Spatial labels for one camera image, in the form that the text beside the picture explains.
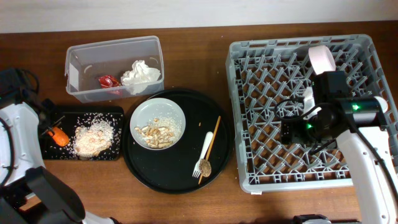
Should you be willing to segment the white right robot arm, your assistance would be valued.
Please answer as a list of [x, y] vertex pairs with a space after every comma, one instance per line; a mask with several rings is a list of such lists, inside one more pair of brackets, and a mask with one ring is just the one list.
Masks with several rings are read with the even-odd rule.
[[304, 144], [310, 155], [334, 148], [343, 154], [362, 223], [397, 223], [397, 174], [377, 98], [327, 99], [299, 116], [281, 117], [276, 106], [274, 114], [282, 122], [282, 143]]

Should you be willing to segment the brown cookie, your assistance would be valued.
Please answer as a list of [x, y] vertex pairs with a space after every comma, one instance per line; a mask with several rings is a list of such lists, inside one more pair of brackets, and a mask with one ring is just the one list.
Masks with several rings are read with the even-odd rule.
[[211, 164], [206, 159], [201, 159], [199, 163], [199, 170], [203, 177], [209, 177], [211, 174]]

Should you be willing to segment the orange carrot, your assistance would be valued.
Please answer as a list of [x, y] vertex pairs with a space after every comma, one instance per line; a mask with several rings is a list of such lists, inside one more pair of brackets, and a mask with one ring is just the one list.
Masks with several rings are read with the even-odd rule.
[[69, 137], [58, 127], [53, 127], [47, 134], [54, 140], [56, 145], [64, 147], [70, 143]]

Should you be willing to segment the grey dishwasher rack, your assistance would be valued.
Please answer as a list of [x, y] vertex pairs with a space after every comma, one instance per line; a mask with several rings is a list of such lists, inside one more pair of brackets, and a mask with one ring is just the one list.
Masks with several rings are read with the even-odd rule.
[[239, 184], [250, 194], [284, 190], [349, 187], [342, 153], [326, 149], [310, 155], [306, 146], [280, 141], [279, 115], [302, 114], [289, 102], [311, 85], [315, 72], [310, 47], [328, 47], [336, 68], [346, 75], [353, 96], [380, 96], [389, 105], [392, 161], [397, 161], [397, 108], [372, 38], [366, 34], [233, 42], [226, 58], [233, 107]]

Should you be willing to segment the white tissue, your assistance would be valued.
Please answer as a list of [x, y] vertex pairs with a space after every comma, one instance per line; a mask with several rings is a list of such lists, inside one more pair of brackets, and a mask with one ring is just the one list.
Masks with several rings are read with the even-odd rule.
[[146, 86], [143, 83], [155, 82], [161, 75], [160, 70], [146, 65], [144, 60], [136, 60], [132, 64], [132, 70], [124, 72], [121, 77], [122, 86], [128, 86], [132, 95], [143, 92]]

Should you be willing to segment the grey plate with food scraps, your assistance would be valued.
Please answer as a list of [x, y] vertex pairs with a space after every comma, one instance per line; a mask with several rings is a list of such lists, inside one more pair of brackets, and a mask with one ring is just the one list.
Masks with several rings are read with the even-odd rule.
[[183, 110], [174, 101], [152, 98], [134, 110], [129, 127], [138, 145], [149, 150], [164, 150], [180, 140], [186, 119]]

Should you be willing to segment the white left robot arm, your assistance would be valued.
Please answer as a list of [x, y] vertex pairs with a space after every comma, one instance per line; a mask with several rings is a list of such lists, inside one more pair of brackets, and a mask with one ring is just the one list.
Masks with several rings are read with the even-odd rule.
[[34, 107], [29, 88], [1, 88], [1, 223], [116, 223], [86, 211], [45, 168]]

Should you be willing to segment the pink bowl with rice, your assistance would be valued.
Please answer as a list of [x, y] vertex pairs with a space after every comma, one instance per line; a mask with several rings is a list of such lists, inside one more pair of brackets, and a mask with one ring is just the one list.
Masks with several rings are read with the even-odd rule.
[[335, 60], [327, 46], [319, 45], [310, 47], [308, 49], [308, 56], [316, 75], [320, 75], [323, 72], [334, 72], [336, 70]]

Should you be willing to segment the white cup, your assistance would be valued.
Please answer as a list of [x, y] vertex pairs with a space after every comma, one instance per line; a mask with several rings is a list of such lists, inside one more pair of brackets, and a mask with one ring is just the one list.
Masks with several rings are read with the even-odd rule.
[[377, 99], [377, 101], [379, 102], [382, 112], [386, 113], [389, 108], [387, 101], [380, 96], [375, 96], [374, 98]]

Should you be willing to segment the red snack wrapper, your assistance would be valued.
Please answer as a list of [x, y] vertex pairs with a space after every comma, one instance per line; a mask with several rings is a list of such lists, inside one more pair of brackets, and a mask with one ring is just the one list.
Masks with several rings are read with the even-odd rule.
[[119, 80], [111, 75], [99, 77], [98, 81], [101, 88], [116, 88], [121, 86]]

